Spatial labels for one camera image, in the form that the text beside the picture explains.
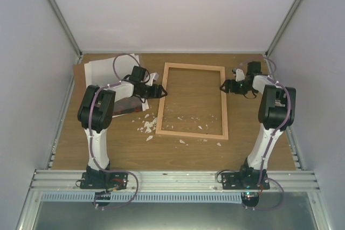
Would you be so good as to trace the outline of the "aluminium front mounting rail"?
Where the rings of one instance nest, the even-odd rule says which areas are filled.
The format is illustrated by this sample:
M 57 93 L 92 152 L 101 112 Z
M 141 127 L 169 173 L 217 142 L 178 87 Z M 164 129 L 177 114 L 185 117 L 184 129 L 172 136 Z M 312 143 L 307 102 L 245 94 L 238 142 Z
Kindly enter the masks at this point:
M 37 170 L 30 190 L 79 191 L 75 185 L 82 170 Z M 223 189 L 215 180 L 215 171 L 134 171 L 140 192 L 241 192 L 241 189 Z M 286 192 L 318 191 L 319 185 L 312 171 L 269 171 Z

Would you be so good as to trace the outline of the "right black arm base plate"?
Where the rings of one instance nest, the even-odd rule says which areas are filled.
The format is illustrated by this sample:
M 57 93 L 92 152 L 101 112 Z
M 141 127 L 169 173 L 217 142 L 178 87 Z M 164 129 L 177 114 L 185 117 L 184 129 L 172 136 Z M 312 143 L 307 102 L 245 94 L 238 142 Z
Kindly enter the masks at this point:
M 240 173 L 240 172 L 222 172 L 220 174 L 221 184 L 224 190 L 269 190 L 270 184 L 265 182 L 264 177 L 259 181 L 259 172 Z

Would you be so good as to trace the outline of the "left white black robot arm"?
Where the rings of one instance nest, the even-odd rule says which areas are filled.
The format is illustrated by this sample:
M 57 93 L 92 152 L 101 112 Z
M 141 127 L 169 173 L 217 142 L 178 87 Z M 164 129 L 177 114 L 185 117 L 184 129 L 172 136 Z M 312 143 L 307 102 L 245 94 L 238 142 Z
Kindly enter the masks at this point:
M 129 75 L 114 84 L 102 87 L 90 85 L 86 88 L 77 118 L 88 140 L 89 161 L 86 172 L 93 176 L 92 182 L 97 188 L 105 189 L 111 184 L 106 134 L 112 122 L 115 103 L 131 97 L 144 102 L 167 96 L 164 87 L 154 83 L 157 79 L 157 73 L 149 73 L 143 67 L 134 66 Z

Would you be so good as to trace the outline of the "light wooden picture frame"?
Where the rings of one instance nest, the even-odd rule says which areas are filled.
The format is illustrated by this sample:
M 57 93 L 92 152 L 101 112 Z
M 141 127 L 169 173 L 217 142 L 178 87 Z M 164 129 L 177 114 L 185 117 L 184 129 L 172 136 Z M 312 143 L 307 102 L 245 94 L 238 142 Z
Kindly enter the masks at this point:
M 162 86 L 165 89 L 167 88 L 168 74 L 169 74 L 170 68 L 217 71 L 220 73 L 220 82 L 222 83 L 225 81 L 225 67 L 224 66 L 196 65 L 196 64 L 166 62 L 164 64 L 164 71 L 163 71 L 163 77 L 162 77 Z M 195 137 L 195 138 L 204 138 L 204 139 L 213 139 L 213 140 L 228 140 L 229 128 L 228 128 L 228 119 L 227 119 L 226 94 L 222 92 L 220 94 L 220 97 L 221 97 L 221 109 L 222 109 L 222 134 L 221 135 L 163 130 L 162 122 L 163 122 L 163 112 L 164 112 L 164 103 L 165 103 L 164 97 L 160 99 L 159 106 L 158 106 L 156 134 L 180 136 L 180 137 Z

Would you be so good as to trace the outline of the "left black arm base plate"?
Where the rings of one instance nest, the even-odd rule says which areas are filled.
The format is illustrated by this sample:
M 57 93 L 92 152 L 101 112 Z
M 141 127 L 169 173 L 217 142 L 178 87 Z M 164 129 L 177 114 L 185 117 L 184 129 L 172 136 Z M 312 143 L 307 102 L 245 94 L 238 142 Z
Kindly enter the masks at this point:
M 123 190 L 127 188 L 127 178 L 128 174 L 123 172 L 90 171 L 82 174 L 77 186 L 81 189 Z

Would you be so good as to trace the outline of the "white paper sheet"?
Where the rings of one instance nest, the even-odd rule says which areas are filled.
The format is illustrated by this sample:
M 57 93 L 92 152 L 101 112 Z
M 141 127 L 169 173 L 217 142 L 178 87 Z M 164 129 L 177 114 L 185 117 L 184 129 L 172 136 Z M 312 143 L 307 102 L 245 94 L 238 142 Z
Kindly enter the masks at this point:
M 86 87 L 89 85 L 105 86 L 107 84 L 112 85 L 119 82 L 127 74 L 132 72 L 134 66 L 140 64 L 140 57 L 136 54 L 121 55 L 116 58 L 115 70 L 113 69 L 114 57 L 90 61 L 84 64 Z

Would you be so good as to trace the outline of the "right aluminium corner post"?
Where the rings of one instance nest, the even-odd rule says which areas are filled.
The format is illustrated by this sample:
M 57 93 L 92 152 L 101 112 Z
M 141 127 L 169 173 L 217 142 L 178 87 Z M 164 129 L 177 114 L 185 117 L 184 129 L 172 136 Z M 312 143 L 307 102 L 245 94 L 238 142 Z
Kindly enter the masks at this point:
M 292 2 L 291 7 L 289 8 L 289 10 L 288 10 L 287 14 L 285 15 L 285 17 L 284 17 L 284 19 L 283 19 L 283 21 L 282 21 L 278 31 L 276 32 L 273 40 L 271 41 L 268 49 L 265 52 L 265 56 L 269 57 L 273 53 L 273 51 L 274 51 L 275 47 L 277 46 L 280 38 L 282 37 L 282 35 L 286 31 L 286 29 L 288 28 L 291 20 L 293 19 L 294 15 L 297 12 L 297 10 L 298 10 L 299 6 L 301 5 L 302 1 L 303 0 L 294 0 Z

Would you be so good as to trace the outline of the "brown frame backing board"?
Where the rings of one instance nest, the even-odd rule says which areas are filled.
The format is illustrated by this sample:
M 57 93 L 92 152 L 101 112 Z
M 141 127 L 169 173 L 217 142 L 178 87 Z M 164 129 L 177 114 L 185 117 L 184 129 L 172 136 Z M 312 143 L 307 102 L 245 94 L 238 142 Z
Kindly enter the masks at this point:
M 78 100 L 81 102 L 86 91 L 86 77 L 84 64 L 77 64 L 73 66 L 74 74 L 74 91 Z

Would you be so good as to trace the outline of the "left aluminium corner post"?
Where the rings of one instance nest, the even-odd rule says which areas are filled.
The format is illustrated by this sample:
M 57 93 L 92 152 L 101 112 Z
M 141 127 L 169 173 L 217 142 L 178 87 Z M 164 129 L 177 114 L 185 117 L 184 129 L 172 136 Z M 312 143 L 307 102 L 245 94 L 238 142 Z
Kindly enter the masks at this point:
M 70 42 L 75 53 L 77 54 L 78 59 L 81 60 L 82 59 L 82 51 L 81 51 L 81 49 L 80 49 L 80 47 L 79 47 L 79 45 L 75 39 L 70 27 L 68 26 L 56 0 L 47 0 L 47 1 L 48 1 L 49 5 L 51 6 L 58 22 L 60 23 L 61 27 L 63 28 L 64 33 L 68 38 L 68 41 Z

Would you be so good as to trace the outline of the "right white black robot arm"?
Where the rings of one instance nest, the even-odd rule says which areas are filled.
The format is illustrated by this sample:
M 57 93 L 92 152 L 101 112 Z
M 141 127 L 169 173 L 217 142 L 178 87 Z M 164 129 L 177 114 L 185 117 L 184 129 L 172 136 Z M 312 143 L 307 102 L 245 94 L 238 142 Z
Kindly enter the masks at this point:
M 285 87 L 261 71 L 259 61 L 247 64 L 247 72 L 236 68 L 234 79 L 225 80 L 220 86 L 224 93 L 254 97 L 261 94 L 258 110 L 260 130 L 251 153 L 245 158 L 238 172 L 222 173 L 231 187 L 246 190 L 268 188 L 264 177 L 267 175 L 268 160 L 282 133 L 291 126 L 295 118 L 296 89 Z

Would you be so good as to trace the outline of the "aluminium corner post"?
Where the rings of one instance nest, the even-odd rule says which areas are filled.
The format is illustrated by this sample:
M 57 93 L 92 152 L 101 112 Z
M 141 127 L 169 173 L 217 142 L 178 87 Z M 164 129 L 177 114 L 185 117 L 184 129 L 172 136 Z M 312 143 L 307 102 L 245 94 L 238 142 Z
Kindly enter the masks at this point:
M 68 26 L 56 0 L 47 0 L 47 1 L 48 1 L 49 5 L 51 6 L 58 22 L 60 23 L 61 27 L 63 28 L 64 33 L 68 38 L 68 41 L 70 42 L 75 53 L 77 54 L 78 59 L 81 60 L 82 59 L 82 51 L 81 51 L 81 49 L 80 49 L 80 47 L 79 47 L 79 45 L 75 39 L 70 27 Z
M 292 2 L 291 7 L 289 8 L 289 10 L 288 10 L 287 14 L 285 15 L 285 17 L 284 17 L 284 19 L 283 19 L 283 21 L 282 21 L 278 31 L 276 32 L 273 40 L 271 41 L 268 49 L 265 52 L 265 56 L 269 57 L 273 53 L 273 51 L 274 51 L 275 47 L 277 46 L 280 38 L 282 37 L 282 35 L 286 31 L 286 29 L 288 28 L 291 20 L 293 19 L 294 15 L 297 12 L 297 10 L 298 10 L 299 6 L 301 5 L 302 1 L 303 0 L 294 0 Z

